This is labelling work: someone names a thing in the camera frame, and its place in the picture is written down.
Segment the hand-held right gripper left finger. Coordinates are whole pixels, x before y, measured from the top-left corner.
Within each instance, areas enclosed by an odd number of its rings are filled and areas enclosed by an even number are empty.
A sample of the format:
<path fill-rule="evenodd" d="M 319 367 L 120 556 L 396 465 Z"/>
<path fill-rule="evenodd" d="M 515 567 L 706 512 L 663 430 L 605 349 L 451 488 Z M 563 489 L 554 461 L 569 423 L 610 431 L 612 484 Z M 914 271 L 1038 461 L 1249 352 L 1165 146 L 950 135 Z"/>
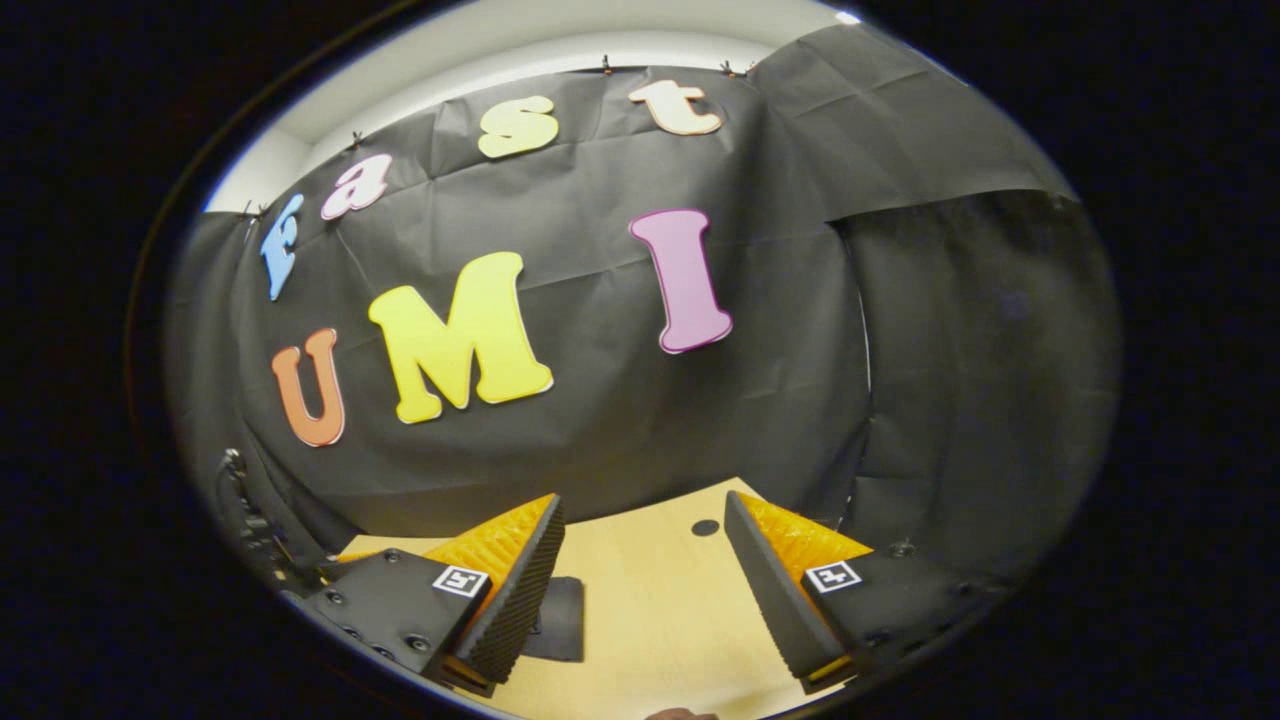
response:
<path fill-rule="evenodd" d="M 300 606 L 415 675 L 489 697 L 535 626 L 563 538 L 561 497 L 545 495 L 425 553 L 342 562 Z"/>

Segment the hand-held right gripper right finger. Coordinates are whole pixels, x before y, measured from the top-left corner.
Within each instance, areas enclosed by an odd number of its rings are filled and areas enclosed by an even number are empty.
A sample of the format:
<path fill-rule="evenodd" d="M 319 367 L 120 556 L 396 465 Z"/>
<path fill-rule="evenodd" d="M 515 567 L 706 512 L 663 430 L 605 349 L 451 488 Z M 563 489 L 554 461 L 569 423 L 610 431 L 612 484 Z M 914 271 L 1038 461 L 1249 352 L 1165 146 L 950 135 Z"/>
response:
<path fill-rule="evenodd" d="M 876 675 L 941 642 L 1001 596 L 920 551 L 876 551 L 730 491 L 724 529 L 787 669 L 813 693 Z"/>

